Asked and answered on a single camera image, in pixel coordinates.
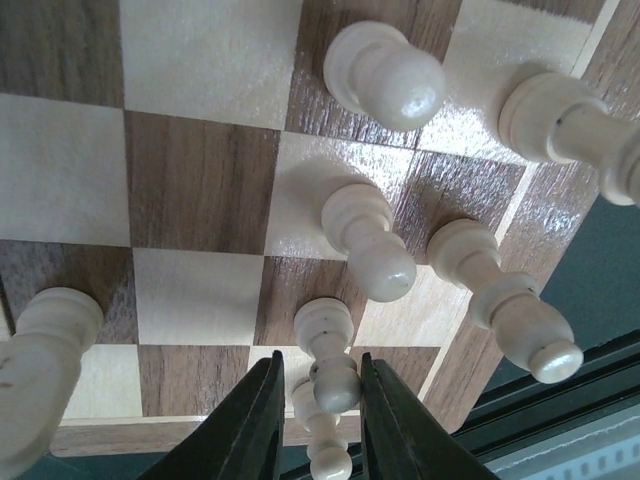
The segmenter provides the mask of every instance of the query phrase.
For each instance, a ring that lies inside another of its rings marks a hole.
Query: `pawn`
[[[311,382],[299,385],[292,393],[293,415],[311,433],[307,457],[311,460],[313,480],[346,480],[353,464],[347,453],[347,442],[338,436],[338,415],[320,409],[313,396]]]
[[[609,115],[577,78],[543,73],[518,86],[502,108],[500,137],[534,162],[585,162],[600,172],[600,193],[640,206],[640,122]]]
[[[380,190],[348,185],[322,209],[322,228],[371,300],[392,302],[406,295],[416,279],[416,263],[402,239],[392,233],[393,214]]]
[[[88,295],[50,288],[29,302],[0,348],[0,477],[15,478],[48,449],[104,317]]]
[[[427,246],[438,277],[473,292],[469,314],[493,331],[498,346],[516,366],[541,383],[557,383],[582,365],[569,323],[539,298],[540,286],[524,272],[500,269],[493,234],[474,220],[456,220],[438,230]]]
[[[338,34],[324,61],[324,79],[344,108],[398,132],[426,125],[445,97],[440,62],[378,22],[355,23]]]
[[[298,346],[315,359],[309,376],[320,408],[344,413],[360,401],[358,366],[344,353],[353,337],[347,306],[335,298],[318,298],[298,310],[293,320]]]

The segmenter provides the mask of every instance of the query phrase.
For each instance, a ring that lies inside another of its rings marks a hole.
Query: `white chess piece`
[[[292,393],[293,415],[311,433],[307,456],[311,460],[314,480],[346,480],[353,464],[347,453],[347,442],[338,436],[339,415],[320,409],[313,396],[311,382],[304,382]]]
[[[324,80],[347,110],[394,131],[421,128],[442,106],[444,70],[390,25],[358,22],[331,42]]]
[[[358,365],[344,353],[353,337],[347,306],[335,298],[318,298],[298,310],[293,320],[298,346],[315,362],[309,376],[320,407],[343,413],[360,401],[362,386]]]
[[[586,162],[600,172],[600,193],[640,206],[640,122],[609,115],[584,82],[543,73],[520,84],[500,114],[502,141],[527,160]]]
[[[391,302],[404,296],[416,279],[416,263],[402,239],[392,233],[393,214],[380,190],[348,185],[335,192],[322,209],[322,228],[358,286],[371,300]]]
[[[47,452],[103,321],[98,304],[70,288],[27,305],[0,347],[0,477],[15,478]]]
[[[494,332],[512,363],[542,383],[566,380],[580,368],[583,354],[569,323],[540,300],[531,275],[500,269],[498,244],[486,227],[474,220],[445,225],[430,240],[427,259],[441,279],[473,292],[471,318]]]

